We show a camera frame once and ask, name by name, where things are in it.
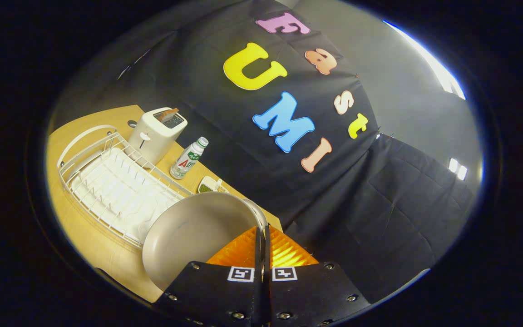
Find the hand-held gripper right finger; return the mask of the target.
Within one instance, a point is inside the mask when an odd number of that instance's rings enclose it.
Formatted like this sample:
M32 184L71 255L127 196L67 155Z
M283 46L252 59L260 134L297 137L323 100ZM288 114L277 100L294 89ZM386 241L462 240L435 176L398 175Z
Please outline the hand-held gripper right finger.
M332 327L371 306L335 262L295 266L297 244L265 228L265 313L268 327Z

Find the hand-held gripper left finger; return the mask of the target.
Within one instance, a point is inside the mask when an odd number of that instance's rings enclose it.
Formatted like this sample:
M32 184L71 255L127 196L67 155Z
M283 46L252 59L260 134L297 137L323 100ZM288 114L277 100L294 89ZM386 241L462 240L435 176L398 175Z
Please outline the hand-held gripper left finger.
M253 267L190 261L154 303L182 327L262 327L264 236L253 228Z

